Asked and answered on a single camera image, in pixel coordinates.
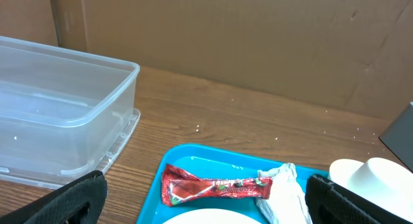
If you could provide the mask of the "white tissue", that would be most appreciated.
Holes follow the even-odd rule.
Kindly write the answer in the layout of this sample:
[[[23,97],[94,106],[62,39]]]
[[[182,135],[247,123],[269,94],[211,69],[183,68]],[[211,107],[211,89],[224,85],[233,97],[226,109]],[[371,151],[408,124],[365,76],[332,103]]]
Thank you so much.
[[[268,171],[258,170],[258,176],[271,177],[268,199],[256,198],[256,205],[271,224],[312,224],[305,193],[297,182],[296,166],[284,163]]]

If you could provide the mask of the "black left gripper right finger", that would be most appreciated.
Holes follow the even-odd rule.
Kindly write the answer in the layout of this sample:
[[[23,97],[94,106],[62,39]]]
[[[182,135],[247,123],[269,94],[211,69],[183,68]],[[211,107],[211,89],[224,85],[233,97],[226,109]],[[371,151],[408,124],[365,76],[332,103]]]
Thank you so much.
[[[307,179],[305,202],[313,224],[411,224],[319,174]]]

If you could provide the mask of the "large white plate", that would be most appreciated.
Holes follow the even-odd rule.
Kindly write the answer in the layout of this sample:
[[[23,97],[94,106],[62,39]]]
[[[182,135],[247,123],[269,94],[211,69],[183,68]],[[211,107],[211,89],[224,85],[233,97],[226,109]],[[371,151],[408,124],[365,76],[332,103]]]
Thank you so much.
[[[231,210],[197,209],[170,218],[164,224],[260,224],[260,222]]]

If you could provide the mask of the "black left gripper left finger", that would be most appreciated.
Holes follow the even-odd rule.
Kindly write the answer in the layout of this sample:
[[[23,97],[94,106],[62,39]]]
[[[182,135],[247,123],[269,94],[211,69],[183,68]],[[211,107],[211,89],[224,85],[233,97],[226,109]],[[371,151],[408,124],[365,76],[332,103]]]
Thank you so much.
[[[96,224],[108,196],[104,174],[95,170],[1,217],[9,224]]]

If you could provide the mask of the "red snack wrapper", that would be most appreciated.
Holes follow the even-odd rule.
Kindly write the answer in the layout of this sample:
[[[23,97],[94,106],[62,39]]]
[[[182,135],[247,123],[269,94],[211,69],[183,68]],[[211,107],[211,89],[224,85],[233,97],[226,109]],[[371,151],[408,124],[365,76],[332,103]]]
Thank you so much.
[[[199,178],[182,168],[167,164],[161,175],[161,202],[173,207],[201,198],[268,199],[272,184],[271,177]]]

